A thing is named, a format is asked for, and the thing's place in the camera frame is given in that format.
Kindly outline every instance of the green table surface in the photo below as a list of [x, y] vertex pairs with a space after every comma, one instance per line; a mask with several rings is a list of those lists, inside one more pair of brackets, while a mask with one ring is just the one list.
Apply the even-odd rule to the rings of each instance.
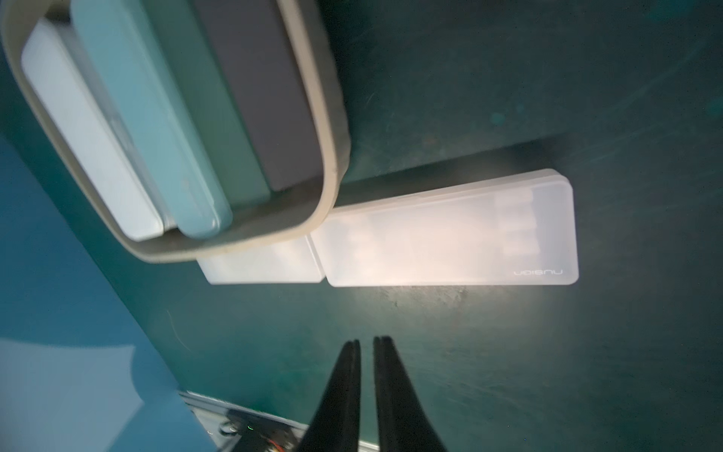
[[723, 450], [721, 2], [321, 7], [353, 142], [341, 199], [466, 155], [420, 171], [467, 180], [542, 162], [575, 190], [580, 280], [210, 286], [195, 263], [142, 263], [3, 64], [2, 132], [183, 388], [308, 422], [342, 343], [359, 338], [361, 436], [376, 441], [372, 337], [390, 334], [450, 450]]

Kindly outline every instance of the plastic storage tray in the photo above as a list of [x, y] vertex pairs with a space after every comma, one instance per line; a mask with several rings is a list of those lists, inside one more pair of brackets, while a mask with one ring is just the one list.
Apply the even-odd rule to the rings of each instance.
[[73, 0], [70, 13], [179, 229], [216, 235], [231, 208], [140, 0]]
[[[142, 4], [228, 203], [242, 207], [267, 202], [271, 191], [191, 4]], [[321, 152], [316, 152], [321, 162]]]
[[198, 260], [211, 284], [318, 283], [324, 270], [310, 236]]
[[329, 284], [572, 284], [573, 191], [553, 170], [335, 209], [312, 232]]
[[23, 72], [123, 232], [137, 241], [160, 236], [170, 221], [131, 164], [136, 151], [79, 44], [70, 25], [41, 19], [23, 49]]
[[258, 208], [234, 211], [234, 221], [219, 235], [193, 240], [178, 231], [144, 242], [131, 240], [119, 228], [107, 205], [68, 148], [20, 67], [22, 48], [38, 20], [49, 14], [67, 16], [67, 0], [3, 0], [0, 35], [17, 84], [56, 152], [113, 235], [138, 258], [152, 263], [196, 260], [285, 242], [316, 229], [326, 218], [348, 166], [349, 137], [341, 89], [321, 17], [313, 0], [279, 0], [284, 25], [294, 50], [319, 141], [324, 176], [272, 196]]

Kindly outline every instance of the translucent plastic box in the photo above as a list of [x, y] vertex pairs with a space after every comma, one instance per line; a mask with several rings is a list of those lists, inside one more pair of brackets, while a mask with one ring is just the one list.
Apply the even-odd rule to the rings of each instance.
[[211, 284], [318, 283], [324, 270], [310, 236], [198, 260]]
[[573, 191], [553, 170], [336, 208], [312, 232], [329, 284], [572, 284]]

